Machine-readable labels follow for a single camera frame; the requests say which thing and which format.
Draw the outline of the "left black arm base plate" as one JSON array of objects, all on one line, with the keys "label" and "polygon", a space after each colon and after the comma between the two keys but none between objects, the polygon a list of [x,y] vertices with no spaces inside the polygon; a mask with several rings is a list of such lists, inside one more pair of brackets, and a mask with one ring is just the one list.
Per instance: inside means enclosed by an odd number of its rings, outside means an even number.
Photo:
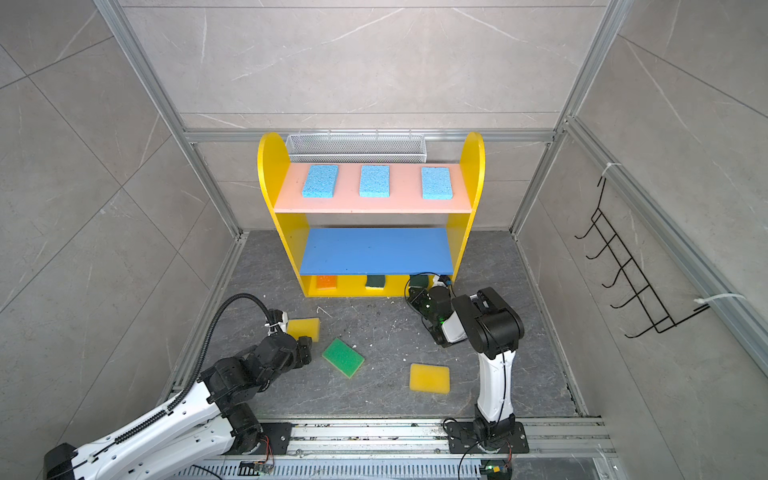
[{"label": "left black arm base plate", "polygon": [[268,422],[261,424],[262,432],[256,447],[250,454],[264,457],[267,453],[267,444],[271,453],[281,456],[286,455],[291,439],[293,424],[290,422]]}]

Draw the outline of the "bright green yellow sponge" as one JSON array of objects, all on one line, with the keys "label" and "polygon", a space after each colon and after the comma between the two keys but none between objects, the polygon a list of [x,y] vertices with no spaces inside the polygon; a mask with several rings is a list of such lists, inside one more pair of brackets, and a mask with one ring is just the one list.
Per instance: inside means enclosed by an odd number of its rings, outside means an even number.
[{"label": "bright green yellow sponge", "polygon": [[347,378],[352,378],[365,361],[361,354],[338,338],[323,351],[322,357]]}]

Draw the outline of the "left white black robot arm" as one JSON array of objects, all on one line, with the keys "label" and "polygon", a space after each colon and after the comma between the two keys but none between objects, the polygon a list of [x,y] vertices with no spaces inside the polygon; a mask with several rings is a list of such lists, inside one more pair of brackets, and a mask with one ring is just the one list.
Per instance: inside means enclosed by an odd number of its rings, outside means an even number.
[{"label": "left white black robot arm", "polygon": [[101,439],[44,456],[47,479],[160,479],[198,460],[248,453],[265,434],[249,402],[311,361],[312,339],[283,331],[216,361],[187,392]]}]

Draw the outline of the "light blue sponge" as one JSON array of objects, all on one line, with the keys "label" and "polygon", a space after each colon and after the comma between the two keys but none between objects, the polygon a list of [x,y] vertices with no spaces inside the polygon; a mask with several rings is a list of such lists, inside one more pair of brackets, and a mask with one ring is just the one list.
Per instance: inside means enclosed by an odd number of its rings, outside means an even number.
[{"label": "light blue sponge", "polygon": [[330,199],[334,196],[339,167],[337,165],[320,164],[309,167],[302,188],[303,198]]},{"label": "light blue sponge", "polygon": [[451,170],[447,167],[423,167],[421,186],[424,200],[442,201],[453,198]]},{"label": "light blue sponge", "polygon": [[361,167],[359,195],[362,198],[390,197],[390,167],[363,165]]}]

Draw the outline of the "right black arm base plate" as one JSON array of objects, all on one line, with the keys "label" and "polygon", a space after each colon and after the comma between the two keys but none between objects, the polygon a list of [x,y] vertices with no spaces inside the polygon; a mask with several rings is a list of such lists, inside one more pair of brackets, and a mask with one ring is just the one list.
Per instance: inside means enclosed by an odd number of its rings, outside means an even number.
[{"label": "right black arm base plate", "polygon": [[457,421],[448,418],[441,427],[447,436],[449,451],[452,454],[487,453],[487,454],[527,454],[530,447],[524,425],[520,422],[511,424],[503,421],[499,428],[484,427],[481,420],[472,422]]}]

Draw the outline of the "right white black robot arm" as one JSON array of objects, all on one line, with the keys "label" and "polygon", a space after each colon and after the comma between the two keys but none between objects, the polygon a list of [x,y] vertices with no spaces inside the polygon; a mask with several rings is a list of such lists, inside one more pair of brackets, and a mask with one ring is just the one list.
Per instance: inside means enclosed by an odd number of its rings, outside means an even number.
[{"label": "right white black robot arm", "polygon": [[444,284],[407,286],[405,301],[439,346],[467,341],[477,353],[480,392],[470,446],[491,451],[511,442],[521,430],[511,396],[513,363],[525,335],[519,314],[492,287],[456,296]]}]

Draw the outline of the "orange yellow sponge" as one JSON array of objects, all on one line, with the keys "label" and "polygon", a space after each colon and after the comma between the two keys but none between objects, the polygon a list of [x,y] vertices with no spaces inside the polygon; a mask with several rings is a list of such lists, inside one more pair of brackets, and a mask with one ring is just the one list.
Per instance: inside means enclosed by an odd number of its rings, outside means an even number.
[{"label": "orange yellow sponge", "polygon": [[335,275],[320,275],[316,277],[316,288],[318,290],[334,290],[337,288],[337,277]]}]

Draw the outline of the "dark green wavy sponge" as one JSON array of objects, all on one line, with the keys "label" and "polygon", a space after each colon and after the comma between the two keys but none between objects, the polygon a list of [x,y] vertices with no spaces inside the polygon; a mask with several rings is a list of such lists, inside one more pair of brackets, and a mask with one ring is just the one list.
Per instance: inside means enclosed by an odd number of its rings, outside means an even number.
[{"label": "dark green wavy sponge", "polygon": [[368,275],[365,286],[367,289],[384,289],[386,286],[386,276]]},{"label": "dark green wavy sponge", "polygon": [[409,286],[413,288],[426,288],[430,285],[430,275],[420,274],[411,275],[409,278]]}]

